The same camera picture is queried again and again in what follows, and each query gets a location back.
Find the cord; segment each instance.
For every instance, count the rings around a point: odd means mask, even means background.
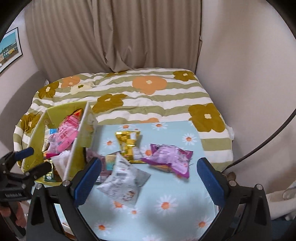
[[[261,145],[257,146],[254,150],[249,152],[247,155],[241,157],[240,159],[236,160],[232,164],[228,165],[224,170],[235,166],[236,164],[240,163],[241,161],[248,158],[250,155],[253,155],[256,151],[260,150],[263,146],[265,146],[267,143],[269,143],[273,138],[275,138],[290,122],[293,120],[293,118],[296,116],[296,109],[293,111],[293,113],[288,117],[288,119],[281,125],[280,128],[276,130],[275,133],[273,133],[269,138],[267,138]]]

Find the storage box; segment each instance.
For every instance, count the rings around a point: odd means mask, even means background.
[[[28,147],[32,147],[34,149],[34,154],[23,160],[23,172],[26,172],[43,162],[42,147],[44,142],[45,126],[48,126],[48,128],[58,128],[59,124],[66,116],[72,114],[79,108],[83,109],[83,115],[78,128],[78,135],[71,148],[71,154],[63,180],[72,180],[78,171],[83,170],[86,165],[83,155],[83,147],[90,147],[94,130],[97,126],[97,120],[87,101],[71,102],[54,106],[48,108],[42,114],[28,144]],[[58,186],[61,184],[60,182],[45,182],[43,177],[38,179],[37,182],[51,186]]]

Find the blue sky in picture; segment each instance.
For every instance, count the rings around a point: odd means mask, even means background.
[[[8,35],[7,37],[5,37],[4,39],[2,39],[2,41],[0,43],[0,52],[2,51],[2,49],[4,49],[5,47],[7,47],[15,42],[16,42],[15,32],[13,32],[10,35]]]

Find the human hand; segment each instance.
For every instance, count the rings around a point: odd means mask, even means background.
[[[0,213],[4,218],[7,218],[11,215],[11,211],[9,207],[2,207],[0,206]],[[17,220],[15,221],[15,224],[17,226],[20,226],[24,228],[27,225],[27,221],[25,219],[24,211],[22,209],[22,206],[19,202],[17,202],[17,213],[15,214]]]

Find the bed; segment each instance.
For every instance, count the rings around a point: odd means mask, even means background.
[[[87,100],[99,125],[163,124],[191,121],[206,158],[222,171],[233,160],[227,125],[193,72],[186,69],[146,68],[119,73],[83,73],[41,88],[15,127],[14,149],[25,149],[42,113],[49,107]],[[185,133],[194,144],[194,133]],[[27,163],[19,163],[26,171]]]

